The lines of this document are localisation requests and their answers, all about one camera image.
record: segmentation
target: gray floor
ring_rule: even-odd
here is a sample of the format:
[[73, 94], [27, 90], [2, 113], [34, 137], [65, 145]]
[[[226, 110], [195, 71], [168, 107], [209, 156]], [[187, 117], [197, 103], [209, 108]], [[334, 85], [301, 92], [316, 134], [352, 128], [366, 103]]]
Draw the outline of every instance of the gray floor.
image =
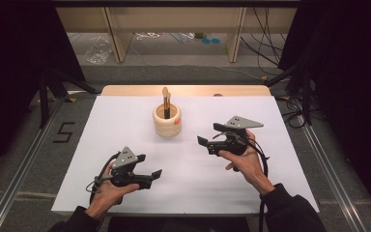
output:
[[[269, 61], [260, 59], [243, 43], [240, 46], [237, 63], [229, 63], [224, 49], [223, 35], [210, 34], [209, 38], [219, 38], [221, 43], [203, 44], [200, 40], [189, 40], [180, 43], [170, 34], [161, 34], [157, 39], [133, 38], [125, 63], [117, 64], [113, 54], [102, 66], [85, 61], [84, 53], [90, 47], [92, 38], [99, 35], [70, 34], [76, 55], [90, 85], [99, 90], [106, 84], [261, 84], [262, 77], [271, 75], [259, 69], [258, 64], [267, 72], [279, 73]], [[251, 35], [244, 35], [246, 41], [258, 48]], [[272, 35], [276, 46], [283, 47], [280, 35]], [[262, 52], [274, 59], [272, 52], [262, 48]], [[271, 88], [275, 96], [284, 95], [287, 81], [281, 81]], [[69, 90], [77, 90], [65, 83]], [[96, 96], [77, 93], [70, 96], [73, 101], [55, 101], [50, 103], [51, 109], [59, 106], [53, 117], [51, 126], [44, 137], [43, 145], [28, 170], [24, 182], [20, 186], [14, 203], [9, 208], [0, 231], [46, 231], [52, 224], [67, 217], [59, 216], [50, 211], [51, 205], [62, 184], [65, 173], [76, 148], [84, 125], [88, 119]], [[281, 114], [291, 111], [287, 102], [279, 101]], [[58, 134], [62, 124], [72, 132], [69, 142], [67, 135]], [[312, 115], [312, 129], [322, 144], [341, 186], [349, 195], [360, 215], [364, 231], [371, 231], [371, 197], [357, 177], [352, 165], [346, 162], [340, 145], [337, 143], [329, 122], [323, 120], [320, 112]], [[10, 185], [11, 180], [23, 158], [39, 132], [40, 107], [38, 98], [31, 101], [30, 112], [25, 116], [14, 138], [11, 149], [0, 159], [0, 199]], [[320, 217], [327, 231], [356, 231], [344, 216], [340, 201], [317, 159], [315, 148], [308, 141], [304, 128], [294, 129], [287, 125], [294, 147], [300, 159], [305, 177], [320, 206]], [[100, 231], [106, 231], [106, 218]], [[258, 218], [248, 217], [251, 231], [257, 231]]]

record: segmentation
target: wrist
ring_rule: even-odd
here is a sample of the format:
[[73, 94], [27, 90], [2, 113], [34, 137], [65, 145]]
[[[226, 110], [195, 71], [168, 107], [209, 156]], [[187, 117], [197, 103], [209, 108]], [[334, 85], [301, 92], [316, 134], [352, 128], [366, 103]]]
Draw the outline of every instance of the wrist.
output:
[[107, 210], [104, 210], [102, 207], [97, 207], [96, 204], [92, 203], [92, 205], [89, 206], [85, 213], [90, 218], [102, 220], [106, 216]]
[[254, 186], [261, 195], [266, 195], [275, 190], [275, 187], [263, 172], [255, 175], [251, 185]]

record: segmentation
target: white table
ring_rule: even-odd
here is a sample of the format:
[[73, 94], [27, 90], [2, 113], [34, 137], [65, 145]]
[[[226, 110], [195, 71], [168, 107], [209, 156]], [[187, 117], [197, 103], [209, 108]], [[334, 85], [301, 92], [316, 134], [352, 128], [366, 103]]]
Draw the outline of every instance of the white table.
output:
[[136, 174], [162, 169], [151, 189], [126, 195], [109, 213], [124, 216], [246, 216], [259, 212], [258, 192], [239, 172], [226, 171], [223, 158], [209, 155], [198, 145], [197, 135], [218, 134], [213, 123], [226, 123], [238, 115], [264, 123], [251, 129], [262, 146], [273, 183], [283, 183], [319, 212], [302, 172], [291, 139], [273, 97], [176, 97], [183, 112], [183, 130], [174, 138], [155, 133], [152, 112], [162, 97], [99, 96], [93, 106], [68, 173], [52, 211], [69, 214], [77, 205], [87, 207], [86, 186], [99, 175], [106, 161], [125, 146], [145, 154]]

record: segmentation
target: wire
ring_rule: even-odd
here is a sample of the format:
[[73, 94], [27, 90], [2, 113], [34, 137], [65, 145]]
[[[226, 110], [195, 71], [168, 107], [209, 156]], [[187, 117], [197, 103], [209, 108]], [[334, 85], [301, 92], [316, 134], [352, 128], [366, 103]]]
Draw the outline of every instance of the wire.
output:
[[[261, 146], [259, 145], [259, 143], [251, 138], [248, 138], [248, 140], [252, 140], [255, 142], [255, 144], [259, 147], [256, 148], [255, 145], [253, 145], [252, 143], [250, 143], [249, 141], [246, 143], [248, 144], [251, 148], [253, 148], [261, 157], [261, 162], [263, 163], [263, 172], [264, 172], [264, 175], [266, 177], [268, 177], [268, 164], [267, 164], [267, 160], [269, 158], [267, 158], [261, 148]], [[259, 228], [259, 231], [262, 232], [263, 231], [263, 227], [264, 227], [264, 209], [265, 209], [265, 202], [263, 200], [261, 200], [261, 204], [260, 204], [260, 215], [259, 215], [259, 223], [258, 223], [258, 228]]]
[[[293, 123], [293, 120], [294, 119], [300, 117], [303, 114], [303, 111], [302, 111], [300, 105], [298, 105], [297, 103], [295, 103], [294, 102], [294, 99], [297, 99], [299, 102], [301, 102], [302, 101], [302, 98], [300, 98], [300, 97], [298, 97], [296, 95], [291, 95], [291, 96], [289, 96], [288, 99], [285, 99], [285, 98], [277, 98], [277, 99], [278, 100], [282, 100], [282, 101], [286, 101], [287, 108], [289, 110], [291, 110], [290, 112], [281, 114], [282, 118], [284, 118], [284, 123], [285, 124], [288, 124], [289, 127], [294, 128], [294, 129], [304, 127], [305, 126], [305, 122], [302, 122], [300, 125], [298, 125], [298, 123], [296, 123], [296, 124]], [[311, 98], [310, 106], [314, 106], [314, 107], [309, 109], [309, 113], [312, 113], [312, 112], [314, 112], [314, 113], [315, 112], [322, 112], [321, 111], [321, 108], [317, 104], [317, 100], [315, 100], [315, 98]], [[317, 120], [321, 120], [321, 121], [325, 121], [326, 120], [324, 116], [317, 117], [315, 115], [310, 114], [310, 117], [312, 117], [314, 119], [317, 119]]]
[[69, 38], [69, 41], [71, 42], [71, 44], [74, 44], [74, 42], [76, 42], [82, 35], [83, 35], [83, 33], [78, 32], [78, 33], [75, 33], [75, 34], [73, 34], [71, 36], [68, 36], [68, 38]]
[[143, 59], [143, 56], [142, 56], [140, 53], [138, 53], [138, 51], [134, 48], [134, 46], [131, 45], [131, 43], [129, 43], [128, 45], [131, 47], [131, 49], [134, 51], [134, 53], [136, 53], [136, 54], [138, 55], [138, 57], [140, 57], [141, 61], [143, 61], [144, 64], [146, 64], [146, 65], [148, 65], [148, 66], [166, 66], [166, 65], [164, 65], [164, 64], [154, 65], [154, 64], [150, 64], [150, 63], [146, 62], [146, 61]]
[[262, 54], [261, 52], [259, 52], [258, 50], [255, 50], [252, 46], [250, 46], [244, 39], [243, 37], [241, 37], [241, 40], [248, 46], [248, 48], [250, 50], [252, 50], [253, 52], [257, 53], [258, 55], [264, 57], [266, 60], [270, 61], [271, 63], [275, 64], [276, 66], [278, 65], [278, 63], [274, 62], [273, 60], [271, 60], [270, 58], [268, 58], [267, 56], [265, 56], [264, 54]]
[[251, 77], [254, 77], [254, 78], [256, 78], [256, 79], [260, 79], [260, 80], [262, 80], [261, 77], [258, 77], [258, 76], [255, 76], [255, 75], [249, 74], [249, 73], [244, 72], [244, 71], [239, 71], [239, 70], [229, 70], [229, 69], [225, 69], [225, 68], [217, 67], [217, 66], [215, 66], [215, 68], [220, 69], [220, 70], [224, 70], [224, 71], [228, 71], [228, 72], [244, 73], [244, 74], [249, 75], [249, 76], [251, 76]]
[[[254, 39], [256, 42], [260, 43], [260, 41], [259, 41], [257, 38], [255, 38], [254, 35], [252, 35], [252, 33], [251, 33], [251, 37], [252, 37], [252, 39]], [[274, 47], [274, 46], [269, 45], [269, 44], [266, 44], [266, 43], [263, 43], [263, 45], [264, 45], [264, 46], [268, 46], [268, 47], [270, 47], [270, 48], [272, 48], [272, 49], [282, 50], [282, 49], [279, 48], [279, 47]]]
[[[277, 66], [278, 63], [279, 63], [280, 57], [279, 57], [279, 54], [278, 54], [277, 51], [276, 51], [276, 47], [273, 46], [273, 43], [272, 43], [272, 40], [271, 40], [270, 25], [268, 24], [269, 8], [265, 8], [265, 12], [266, 12], [266, 21], [265, 21], [264, 26], [263, 26], [263, 23], [261, 22], [261, 20], [260, 20], [258, 14], [257, 14], [255, 8], [253, 8], [253, 10], [254, 10], [255, 16], [256, 16], [256, 18], [257, 18], [259, 24], [260, 24], [261, 30], [263, 31], [263, 36], [262, 36], [262, 38], [261, 38], [261, 41], [259, 41], [259, 42], [260, 42], [260, 45], [259, 45], [259, 48], [258, 48], [258, 53], [259, 53], [259, 51], [261, 50], [261, 46], [262, 46], [262, 45], [270, 46], [270, 47], [272, 48], [272, 53], [273, 53], [273, 55], [274, 55], [274, 57], [275, 57], [275, 59], [276, 59], [276, 62], [273, 62], [273, 63]], [[268, 39], [270, 45], [264, 43], [264, 37], [266, 37], [266, 38]], [[262, 69], [262, 67], [261, 67], [261, 65], [260, 65], [260, 61], [259, 61], [259, 55], [258, 55], [258, 59], [257, 59], [257, 64], [258, 64], [258, 67], [261, 69], [262, 72], [267, 73], [267, 74], [271, 74], [271, 75], [277, 75], [277, 74], [275, 74], [275, 73], [266, 72], [266, 71], [264, 71], [264, 70]]]
[[96, 193], [98, 193], [98, 189], [99, 189], [99, 187], [100, 187], [101, 182], [102, 182], [102, 181], [105, 181], [105, 180], [110, 180], [110, 179], [111, 179], [111, 178], [104, 178], [104, 179], [103, 179], [103, 178], [102, 178], [102, 175], [103, 175], [104, 171], [106, 170], [107, 165], [108, 165], [112, 160], [116, 159], [119, 155], [120, 155], [120, 152], [118, 152], [116, 155], [111, 156], [111, 158], [107, 161], [107, 163], [106, 163], [106, 164], [104, 165], [104, 167], [101, 169], [101, 172], [100, 172], [99, 176], [96, 176], [96, 177], [95, 177], [95, 181], [93, 181], [92, 183], [90, 183], [90, 184], [86, 187], [86, 190], [87, 190], [87, 188], [88, 188], [91, 184], [93, 184], [93, 186], [92, 186], [92, 191], [87, 190], [87, 191], [91, 192], [89, 203], [92, 203], [93, 197], [95, 196]]
[[93, 182], [91, 182], [89, 185], [87, 185], [87, 187], [86, 187], [86, 191], [97, 193], [96, 191], [88, 190], [89, 186], [91, 186], [94, 182], [95, 182], [95, 181], [93, 181]]

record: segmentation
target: hand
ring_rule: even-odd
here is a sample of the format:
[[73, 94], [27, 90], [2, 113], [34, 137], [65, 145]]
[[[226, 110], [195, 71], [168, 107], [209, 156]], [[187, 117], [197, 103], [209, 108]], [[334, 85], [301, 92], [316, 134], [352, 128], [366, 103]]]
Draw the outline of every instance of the hand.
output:
[[[248, 141], [255, 145], [255, 135], [249, 130], [246, 130], [246, 133], [249, 138]], [[225, 169], [230, 170], [233, 167], [237, 167], [246, 181], [254, 186], [261, 195], [265, 195], [275, 189], [270, 180], [264, 175], [258, 154], [252, 147], [247, 146], [245, 152], [240, 156], [228, 151], [219, 151], [218, 154], [231, 161]]]
[[[108, 164], [103, 175], [110, 174], [112, 165], [113, 163]], [[122, 203], [122, 199], [125, 194], [136, 191], [139, 188], [140, 186], [137, 184], [130, 184], [119, 188], [111, 184], [109, 180], [103, 181], [98, 189], [99, 193], [95, 194], [92, 203], [85, 212], [91, 218], [100, 220], [105, 217], [107, 211], [113, 205], [119, 205]]]

